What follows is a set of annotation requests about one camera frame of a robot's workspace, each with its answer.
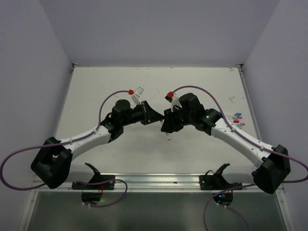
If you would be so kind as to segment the left controller box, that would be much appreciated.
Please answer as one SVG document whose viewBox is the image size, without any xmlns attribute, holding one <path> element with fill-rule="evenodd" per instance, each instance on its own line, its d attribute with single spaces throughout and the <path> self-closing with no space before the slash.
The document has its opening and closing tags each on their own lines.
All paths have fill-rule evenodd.
<svg viewBox="0 0 308 231">
<path fill-rule="evenodd" d="M 101 204 L 101 199 L 103 198 L 103 194 L 101 192 L 82 192 L 81 200 L 84 204 L 91 207 L 105 207 L 105 205 Z"/>
</svg>

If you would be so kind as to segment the light blue capped marker pen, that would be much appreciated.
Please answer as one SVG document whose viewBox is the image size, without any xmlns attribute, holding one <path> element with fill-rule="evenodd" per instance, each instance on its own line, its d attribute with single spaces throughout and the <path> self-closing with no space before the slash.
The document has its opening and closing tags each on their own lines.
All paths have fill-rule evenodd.
<svg viewBox="0 0 308 231">
<path fill-rule="evenodd" d="M 245 123 L 236 123 L 235 126 L 236 127 L 243 127 L 243 126 L 245 126 Z"/>
</svg>

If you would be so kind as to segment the aluminium mounting rail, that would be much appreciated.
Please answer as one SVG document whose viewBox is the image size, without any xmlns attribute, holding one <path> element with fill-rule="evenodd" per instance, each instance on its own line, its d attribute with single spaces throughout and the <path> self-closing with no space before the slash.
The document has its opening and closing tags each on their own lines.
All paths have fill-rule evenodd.
<svg viewBox="0 0 308 231">
<path fill-rule="evenodd" d="M 199 192 L 218 192 L 221 188 L 213 187 L 213 185 L 207 184 L 206 177 L 212 177 L 213 173 L 101 173 L 103 177 L 109 177 L 108 179 L 120 179 L 127 183 L 128 191 L 133 193 L 199 193 Z M 109 183 L 112 185 L 107 186 L 110 190 L 108 192 L 120 192 L 125 189 L 125 185 L 122 182 Z M 76 192 L 94 192 L 95 189 L 73 189 L 73 182 L 71 180 L 65 181 L 55 189 L 50 189 L 48 186 L 42 186 L 36 189 L 39 192 L 55 191 L 55 192 L 70 192 L 75 190 Z"/>
</svg>

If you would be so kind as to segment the orange marker pen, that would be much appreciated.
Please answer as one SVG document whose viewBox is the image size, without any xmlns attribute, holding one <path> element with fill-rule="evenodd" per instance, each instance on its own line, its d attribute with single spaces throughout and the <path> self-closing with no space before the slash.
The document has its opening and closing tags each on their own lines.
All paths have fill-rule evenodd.
<svg viewBox="0 0 308 231">
<path fill-rule="evenodd" d="M 166 136 L 167 140 L 168 140 L 168 141 L 170 141 L 170 140 L 171 140 L 171 138 L 170 138 L 169 133 L 164 132 L 164 134 L 165 134 L 165 136 Z"/>
</svg>

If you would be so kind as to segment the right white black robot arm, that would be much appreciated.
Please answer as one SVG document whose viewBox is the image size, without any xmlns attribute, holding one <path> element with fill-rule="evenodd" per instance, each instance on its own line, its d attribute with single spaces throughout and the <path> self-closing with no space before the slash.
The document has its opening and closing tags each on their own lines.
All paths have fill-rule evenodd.
<svg viewBox="0 0 308 231">
<path fill-rule="evenodd" d="M 171 108 L 164 111 L 162 132 L 173 133 L 184 126 L 194 126 L 198 131 L 225 142 L 253 164 L 251 167 L 223 164 L 212 175 L 199 177 L 201 190 L 226 190 L 254 184 L 262 191 L 273 194 L 290 173 L 288 151 L 282 145 L 272 147 L 235 125 L 228 125 L 221 112 L 213 108 L 205 109 L 193 93 L 177 98 L 169 92 L 165 99 L 171 103 Z"/>
</svg>

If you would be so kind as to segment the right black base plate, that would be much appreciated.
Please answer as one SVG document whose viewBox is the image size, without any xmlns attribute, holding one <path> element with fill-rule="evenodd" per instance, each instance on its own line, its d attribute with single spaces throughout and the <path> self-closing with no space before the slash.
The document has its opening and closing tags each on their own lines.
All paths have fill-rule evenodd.
<svg viewBox="0 0 308 231">
<path fill-rule="evenodd" d="M 226 190 L 229 188 L 240 187 L 241 183 L 228 183 L 222 177 L 222 171 L 207 171 L 204 175 L 199 176 L 201 190 Z"/>
</svg>

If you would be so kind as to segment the controller box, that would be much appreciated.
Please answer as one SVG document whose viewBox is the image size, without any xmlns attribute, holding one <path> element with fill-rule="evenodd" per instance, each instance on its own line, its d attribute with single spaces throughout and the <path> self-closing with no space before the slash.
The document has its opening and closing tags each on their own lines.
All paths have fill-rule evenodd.
<svg viewBox="0 0 308 231">
<path fill-rule="evenodd" d="M 82 192 L 81 200 L 84 204 L 91 207 L 105 207 L 105 205 L 101 204 L 101 199 L 103 198 L 103 194 L 101 192 Z"/>
<path fill-rule="evenodd" d="M 215 196 L 213 200 L 220 205 L 230 206 L 233 202 L 233 193 L 231 192 L 222 193 L 220 195 Z"/>
</svg>

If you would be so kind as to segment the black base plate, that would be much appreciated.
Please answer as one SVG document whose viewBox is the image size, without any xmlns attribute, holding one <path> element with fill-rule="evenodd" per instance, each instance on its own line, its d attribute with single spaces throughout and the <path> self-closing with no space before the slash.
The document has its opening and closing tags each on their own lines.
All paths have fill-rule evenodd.
<svg viewBox="0 0 308 231">
<path fill-rule="evenodd" d="M 73 182 L 73 190 L 113 190 L 115 184 L 115 175 L 96 175 L 89 183 L 81 184 Z"/>
<path fill-rule="evenodd" d="M 222 171 L 207 171 L 204 175 L 199 176 L 201 190 L 226 190 L 229 188 L 240 187 L 241 183 L 228 183 L 222 177 Z"/>
</svg>

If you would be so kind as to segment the right controller box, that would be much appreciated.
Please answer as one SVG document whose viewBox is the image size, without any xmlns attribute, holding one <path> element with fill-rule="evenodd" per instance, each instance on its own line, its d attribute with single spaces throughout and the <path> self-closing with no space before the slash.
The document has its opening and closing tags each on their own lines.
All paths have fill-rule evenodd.
<svg viewBox="0 0 308 231">
<path fill-rule="evenodd" d="M 220 195 L 215 196 L 213 200 L 220 205 L 230 206 L 233 202 L 233 193 L 231 192 L 222 193 Z"/>
</svg>

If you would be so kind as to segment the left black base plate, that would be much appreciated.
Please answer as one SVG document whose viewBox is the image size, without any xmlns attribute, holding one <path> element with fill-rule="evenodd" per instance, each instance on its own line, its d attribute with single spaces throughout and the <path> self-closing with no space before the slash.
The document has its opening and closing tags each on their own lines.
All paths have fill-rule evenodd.
<svg viewBox="0 0 308 231">
<path fill-rule="evenodd" d="M 89 183 L 81 184 L 73 182 L 73 190 L 113 190 L 115 184 L 115 175 L 96 175 Z"/>
</svg>

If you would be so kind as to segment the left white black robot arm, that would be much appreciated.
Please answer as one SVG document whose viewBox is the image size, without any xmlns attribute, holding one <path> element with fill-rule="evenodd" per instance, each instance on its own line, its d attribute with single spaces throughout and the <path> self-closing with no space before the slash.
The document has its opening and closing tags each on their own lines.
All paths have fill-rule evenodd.
<svg viewBox="0 0 308 231">
<path fill-rule="evenodd" d="M 131 108 L 129 101 L 119 100 L 98 127 L 68 139 L 48 138 L 34 158 L 31 170 L 50 189 L 65 182 L 83 182 L 89 189 L 95 189 L 100 183 L 99 171 L 89 163 L 73 164 L 73 160 L 116 140 L 123 134 L 125 126 L 138 122 L 148 125 L 163 118 L 147 101 Z"/>
</svg>

